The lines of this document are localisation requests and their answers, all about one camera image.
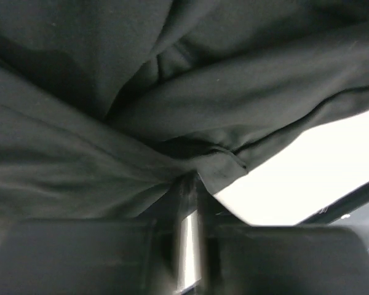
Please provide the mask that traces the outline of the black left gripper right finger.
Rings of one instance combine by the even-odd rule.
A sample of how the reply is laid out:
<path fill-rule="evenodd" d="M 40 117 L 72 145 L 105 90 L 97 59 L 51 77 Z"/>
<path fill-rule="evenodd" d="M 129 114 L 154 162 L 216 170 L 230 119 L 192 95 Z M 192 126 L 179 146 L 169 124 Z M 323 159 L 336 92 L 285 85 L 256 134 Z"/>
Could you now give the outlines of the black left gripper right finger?
<path fill-rule="evenodd" d="M 369 255 L 345 227 L 255 227 L 196 183 L 211 294 L 369 294 Z"/>

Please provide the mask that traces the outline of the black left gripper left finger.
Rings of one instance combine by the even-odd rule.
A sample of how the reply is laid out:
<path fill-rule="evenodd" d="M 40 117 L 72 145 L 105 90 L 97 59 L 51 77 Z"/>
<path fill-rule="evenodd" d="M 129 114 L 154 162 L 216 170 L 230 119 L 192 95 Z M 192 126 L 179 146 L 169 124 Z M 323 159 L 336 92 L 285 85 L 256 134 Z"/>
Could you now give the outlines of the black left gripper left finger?
<path fill-rule="evenodd" d="M 189 294 L 191 186 L 125 219 L 29 219 L 0 245 L 0 294 Z"/>

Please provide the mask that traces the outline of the black printed t-shirt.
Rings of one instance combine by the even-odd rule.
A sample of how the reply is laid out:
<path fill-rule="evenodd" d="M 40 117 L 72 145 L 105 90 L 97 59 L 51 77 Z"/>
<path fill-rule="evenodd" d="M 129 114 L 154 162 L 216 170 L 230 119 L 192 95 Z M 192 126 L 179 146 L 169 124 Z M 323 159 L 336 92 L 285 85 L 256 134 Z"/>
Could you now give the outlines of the black printed t-shirt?
<path fill-rule="evenodd" d="M 0 1 L 0 219 L 215 194 L 369 110 L 369 1 Z"/>

